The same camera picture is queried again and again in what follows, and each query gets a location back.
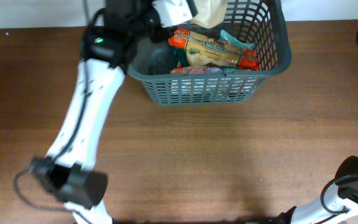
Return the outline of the green Nescafe coffee bag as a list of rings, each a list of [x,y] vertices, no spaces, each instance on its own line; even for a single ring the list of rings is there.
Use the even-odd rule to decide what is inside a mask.
[[[175,59],[175,64],[177,68],[188,67],[190,64],[188,63],[186,51],[184,49],[180,49],[177,47],[170,47],[172,55]]]

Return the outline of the red spaghetti pasta pack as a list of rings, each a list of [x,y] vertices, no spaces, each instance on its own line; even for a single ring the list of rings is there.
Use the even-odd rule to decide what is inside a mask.
[[[230,66],[225,67],[244,70],[259,69],[257,54],[254,49],[251,50],[235,47],[227,42],[196,33],[192,30],[178,28],[174,32],[174,35],[169,38],[168,43],[172,47],[184,49],[185,51],[205,51],[218,55],[230,63]]]

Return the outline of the beige snack bag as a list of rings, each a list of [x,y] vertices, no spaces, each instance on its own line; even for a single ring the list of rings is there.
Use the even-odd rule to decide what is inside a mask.
[[[227,60],[209,52],[186,51],[186,59],[191,66],[225,67],[230,66]]]

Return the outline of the teal wet wipes pack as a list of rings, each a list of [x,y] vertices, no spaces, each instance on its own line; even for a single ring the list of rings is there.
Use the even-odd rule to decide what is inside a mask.
[[[239,47],[242,49],[251,49],[251,50],[254,49],[253,43],[247,44],[247,43],[241,42],[240,40],[236,39],[233,35],[226,32],[225,30],[221,30],[220,40],[223,42],[227,42],[228,44],[230,44],[232,46]]]

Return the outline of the white tissue multipack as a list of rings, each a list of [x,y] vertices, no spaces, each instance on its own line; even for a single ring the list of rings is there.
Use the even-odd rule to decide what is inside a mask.
[[[235,103],[249,99],[265,80],[257,77],[182,79],[170,82],[172,103]]]

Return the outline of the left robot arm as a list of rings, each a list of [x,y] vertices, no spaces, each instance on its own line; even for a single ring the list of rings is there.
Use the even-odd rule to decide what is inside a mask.
[[[77,223],[112,223],[104,205],[108,176],[96,172],[97,147],[110,105],[144,38],[167,40],[172,26],[196,15],[186,1],[108,1],[87,24],[73,98],[43,158],[27,168]]]

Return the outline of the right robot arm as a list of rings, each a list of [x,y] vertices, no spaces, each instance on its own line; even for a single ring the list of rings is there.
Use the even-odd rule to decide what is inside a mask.
[[[342,162],[316,200],[281,213],[273,222],[341,223],[355,216],[358,216],[358,157],[350,156]]]

